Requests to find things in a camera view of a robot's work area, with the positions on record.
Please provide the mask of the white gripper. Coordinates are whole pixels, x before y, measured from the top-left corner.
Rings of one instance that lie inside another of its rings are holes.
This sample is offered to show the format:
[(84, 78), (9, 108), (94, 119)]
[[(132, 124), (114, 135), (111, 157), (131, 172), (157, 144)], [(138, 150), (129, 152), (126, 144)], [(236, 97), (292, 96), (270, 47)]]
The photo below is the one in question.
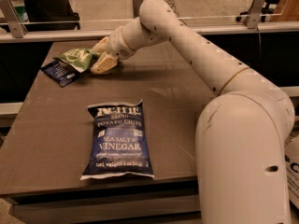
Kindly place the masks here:
[(135, 51), (132, 50), (124, 40), (121, 26), (111, 33), (110, 36), (105, 36), (96, 43), (91, 48), (91, 51), (102, 53), (99, 59), (90, 68), (91, 72), (96, 75), (103, 74), (114, 68), (118, 64), (117, 58), (126, 60), (135, 54)]

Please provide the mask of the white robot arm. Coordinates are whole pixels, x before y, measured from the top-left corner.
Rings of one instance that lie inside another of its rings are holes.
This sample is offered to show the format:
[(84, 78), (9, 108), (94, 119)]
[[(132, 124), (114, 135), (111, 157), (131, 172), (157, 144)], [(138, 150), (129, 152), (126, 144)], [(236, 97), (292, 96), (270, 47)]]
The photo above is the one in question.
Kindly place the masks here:
[(203, 224), (291, 224), (284, 143), (295, 112), (289, 95), (178, 19), (164, 0), (94, 46), (95, 74), (138, 49), (169, 41), (215, 97), (195, 132)]

